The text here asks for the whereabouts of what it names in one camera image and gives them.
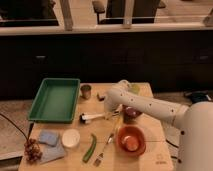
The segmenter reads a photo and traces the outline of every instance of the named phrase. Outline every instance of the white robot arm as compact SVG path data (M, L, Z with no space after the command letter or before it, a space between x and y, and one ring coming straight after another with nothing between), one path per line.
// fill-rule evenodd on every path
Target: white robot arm
M213 103L200 102L191 107L142 97L128 92L128 81L121 81L107 91L105 110L119 104L166 121L181 130L177 171L213 170Z

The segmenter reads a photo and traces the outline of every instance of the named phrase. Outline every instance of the cabinet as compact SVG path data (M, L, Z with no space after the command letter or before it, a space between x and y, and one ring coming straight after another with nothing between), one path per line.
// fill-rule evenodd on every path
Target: cabinet
M1 36L0 99L33 98L45 77L211 89L212 38L211 30Z

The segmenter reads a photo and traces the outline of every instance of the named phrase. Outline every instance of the small white container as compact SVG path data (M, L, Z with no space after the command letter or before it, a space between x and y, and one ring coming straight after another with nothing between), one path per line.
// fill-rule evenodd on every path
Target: small white container
M76 129L68 129L62 135L62 144L67 148L74 148L79 144L80 134Z

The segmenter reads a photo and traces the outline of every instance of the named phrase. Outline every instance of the green tray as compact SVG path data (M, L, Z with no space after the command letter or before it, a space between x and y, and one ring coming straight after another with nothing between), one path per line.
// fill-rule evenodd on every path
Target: green tray
M72 122L80 80L45 78L33 101L28 120L35 122Z

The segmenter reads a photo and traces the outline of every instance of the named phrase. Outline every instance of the fork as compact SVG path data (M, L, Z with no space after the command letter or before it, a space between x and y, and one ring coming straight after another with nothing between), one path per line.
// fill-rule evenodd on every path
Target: fork
M105 151L107 145L110 144L110 143L112 142L113 137L114 137L114 133L111 133L111 134L109 135L109 138L107 139L107 142L105 143L105 145L104 145L104 147L103 147L103 149L102 149L102 152L98 155L98 157L97 157L96 160L94 161L94 163L93 163L94 166L97 166L97 167L98 167L98 166L101 164L101 161L102 161L102 159L103 159L103 157L104 157L104 151Z

